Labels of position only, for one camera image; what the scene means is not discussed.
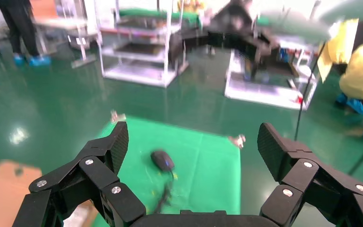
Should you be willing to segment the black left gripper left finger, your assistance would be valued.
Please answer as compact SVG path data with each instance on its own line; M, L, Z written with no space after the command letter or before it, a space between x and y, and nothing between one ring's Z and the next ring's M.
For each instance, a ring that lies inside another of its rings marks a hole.
M145 205L118 177L129 144L126 122L90 140L65 165L29 185L13 225L61 227L78 205L90 201L111 227L129 227L146 214Z

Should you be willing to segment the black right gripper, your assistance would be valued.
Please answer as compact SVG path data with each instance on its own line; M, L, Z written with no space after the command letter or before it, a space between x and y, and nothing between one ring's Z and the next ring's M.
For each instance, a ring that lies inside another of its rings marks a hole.
M239 51L254 63L270 56L279 48L272 34L257 26L251 0L231 0L206 26L210 46Z

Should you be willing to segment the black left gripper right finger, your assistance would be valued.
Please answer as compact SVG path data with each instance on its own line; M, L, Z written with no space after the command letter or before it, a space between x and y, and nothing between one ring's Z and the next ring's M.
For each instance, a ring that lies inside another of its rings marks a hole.
M304 144L262 123L258 151L278 186L260 209L276 226L290 227L303 205L337 227L363 227L363 183L320 161Z

